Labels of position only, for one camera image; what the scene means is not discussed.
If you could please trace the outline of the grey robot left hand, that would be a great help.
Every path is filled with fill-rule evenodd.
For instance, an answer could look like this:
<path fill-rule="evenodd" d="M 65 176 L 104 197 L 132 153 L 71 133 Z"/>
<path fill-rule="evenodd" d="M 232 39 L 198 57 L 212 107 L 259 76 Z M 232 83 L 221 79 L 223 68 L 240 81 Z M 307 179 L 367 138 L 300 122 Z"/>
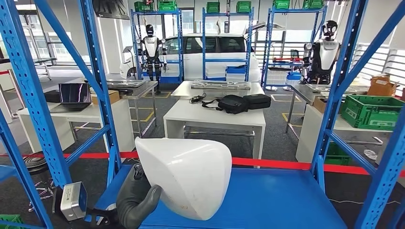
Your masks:
<path fill-rule="evenodd" d="M 134 164 L 117 195 L 116 207 L 120 224 L 137 229 L 157 207 L 162 187 L 151 185 L 140 163 Z"/>

